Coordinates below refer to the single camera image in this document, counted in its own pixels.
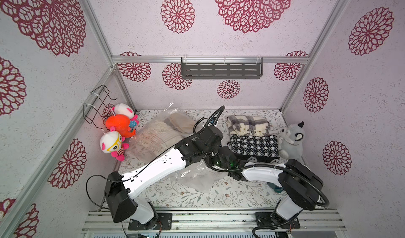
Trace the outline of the beige brown fringed scarf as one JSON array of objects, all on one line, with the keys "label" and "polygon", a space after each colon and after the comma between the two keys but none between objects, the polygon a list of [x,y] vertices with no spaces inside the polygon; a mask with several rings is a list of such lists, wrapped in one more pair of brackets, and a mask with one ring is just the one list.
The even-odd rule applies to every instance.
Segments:
[{"label": "beige brown fringed scarf", "polygon": [[165,123],[182,134],[193,134],[196,122],[183,112],[174,112],[165,119]]}]

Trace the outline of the black white houndstooth scarf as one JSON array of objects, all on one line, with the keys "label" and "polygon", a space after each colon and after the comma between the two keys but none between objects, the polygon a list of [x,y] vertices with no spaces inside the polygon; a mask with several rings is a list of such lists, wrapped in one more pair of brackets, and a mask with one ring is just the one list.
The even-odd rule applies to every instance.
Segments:
[{"label": "black white houndstooth scarf", "polygon": [[235,156],[247,161],[255,158],[258,162],[271,163],[279,160],[278,142],[276,135],[265,135],[263,137],[246,135],[230,135],[229,147]]}]

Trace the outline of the grey cream plaid scarf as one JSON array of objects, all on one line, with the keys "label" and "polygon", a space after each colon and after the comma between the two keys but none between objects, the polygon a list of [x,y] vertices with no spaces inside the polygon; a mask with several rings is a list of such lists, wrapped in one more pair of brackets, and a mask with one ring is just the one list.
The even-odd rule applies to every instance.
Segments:
[{"label": "grey cream plaid scarf", "polygon": [[237,136],[259,136],[269,134],[272,125],[265,118],[257,116],[236,116],[227,117],[226,121],[229,133]]}]

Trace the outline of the clear plastic vacuum bag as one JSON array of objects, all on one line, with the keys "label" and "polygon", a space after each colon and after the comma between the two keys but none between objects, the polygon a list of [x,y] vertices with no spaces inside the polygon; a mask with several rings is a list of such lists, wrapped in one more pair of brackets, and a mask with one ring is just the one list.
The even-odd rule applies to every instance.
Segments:
[{"label": "clear plastic vacuum bag", "polygon": [[[225,106],[221,106],[209,119],[212,117],[219,118],[224,110]],[[203,128],[209,126],[208,120]],[[186,168],[186,162],[181,159],[182,154],[178,149],[174,149],[175,145],[159,154],[158,157],[149,164],[123,174],[123,186],[130,197],[137,197],[154,183],[174,172]]]}]

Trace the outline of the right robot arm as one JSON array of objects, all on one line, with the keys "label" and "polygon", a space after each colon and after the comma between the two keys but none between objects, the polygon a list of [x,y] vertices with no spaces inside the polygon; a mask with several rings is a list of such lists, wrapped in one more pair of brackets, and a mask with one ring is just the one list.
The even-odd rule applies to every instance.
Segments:
[{"label": "right robot arm", "polygon": [[281,187],[286,197],[277,203],[271,214],[271,222],[281,225],[293,221],[303,211],[317,206],[327,207],[330,202],[322,192],[323,181],[309,168],[295,159],[284,164],[244,161],[228,148],[222,147],[217,154],[208,154],[206,165],[237,181],[266,182]]}]

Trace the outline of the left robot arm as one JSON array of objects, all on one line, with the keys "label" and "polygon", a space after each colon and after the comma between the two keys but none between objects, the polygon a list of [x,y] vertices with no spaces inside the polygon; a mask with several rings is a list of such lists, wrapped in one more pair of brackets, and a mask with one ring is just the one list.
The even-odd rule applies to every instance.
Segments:
[{"label": "left robot arm", "polygon": [[141,224],[154,224],[157,213],[153,206],[137,197],[149,186],[166,176],[200,162],[221,148],[223,134],[216,126],[208,126],[182,139],[161,153],[149,164],[131,172],[108,175],[104,189],[112,220],[115,223],[133,219]]}]

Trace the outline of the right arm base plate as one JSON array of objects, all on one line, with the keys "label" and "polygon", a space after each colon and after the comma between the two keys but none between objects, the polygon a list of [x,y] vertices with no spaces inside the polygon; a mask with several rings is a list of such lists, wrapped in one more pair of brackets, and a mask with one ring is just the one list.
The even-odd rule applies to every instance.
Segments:
[{"label": "right arm base plate", "polygon": [[257,227],[261,229],[275,230],[281,229],[300,229],[301,225],[297,216],[293,219],[285,220],[273,212],[256,212],[255,213]]}]

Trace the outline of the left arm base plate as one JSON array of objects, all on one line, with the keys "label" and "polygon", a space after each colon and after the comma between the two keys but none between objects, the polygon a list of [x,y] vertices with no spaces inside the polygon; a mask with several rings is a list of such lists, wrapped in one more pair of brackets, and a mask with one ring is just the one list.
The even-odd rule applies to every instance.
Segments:
[{"label": "left arm base plate", "polygon": [[131,219],[128,225],[128,230],[130,231],[166,231],[171,230],[171,225],[173,222],[173,214],[169,212],[157,213],[157,215],[152,218],[146,224],[141,224],[140,222]]}]

